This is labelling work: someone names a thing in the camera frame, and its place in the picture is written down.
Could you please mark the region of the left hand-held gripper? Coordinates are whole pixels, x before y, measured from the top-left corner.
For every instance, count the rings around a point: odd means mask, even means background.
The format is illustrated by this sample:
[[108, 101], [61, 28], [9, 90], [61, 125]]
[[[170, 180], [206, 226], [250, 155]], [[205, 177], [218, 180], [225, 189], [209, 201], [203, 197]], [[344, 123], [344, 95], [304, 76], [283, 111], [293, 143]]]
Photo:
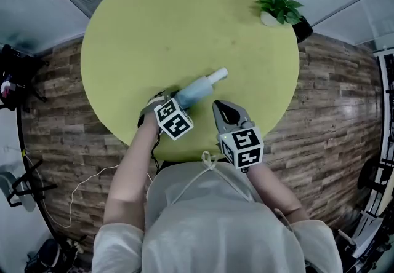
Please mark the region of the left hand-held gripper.
[[143, 124], [145, 115], [154, 112], [159, 133], [165, 132], [172, 140], [178, 140], [194, 127], [187, 112], [175, 99], [177, 90], [163, 90], [151, 97], [141, 110], [137, 127]]

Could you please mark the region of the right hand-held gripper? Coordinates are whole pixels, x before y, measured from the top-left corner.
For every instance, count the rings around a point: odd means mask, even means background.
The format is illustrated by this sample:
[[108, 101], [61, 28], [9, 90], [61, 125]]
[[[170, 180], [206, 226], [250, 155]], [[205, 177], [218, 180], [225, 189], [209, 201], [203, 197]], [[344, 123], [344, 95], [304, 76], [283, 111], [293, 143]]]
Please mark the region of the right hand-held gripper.
[[[260, 164], [264, 147], [262, 137], [246, 110], [225, 100], [215, 100], [212, 110], [219, 133], [219, 148], [229, 163], [237, 170]], [[240, 126], [225, 132], [226, 125]]]

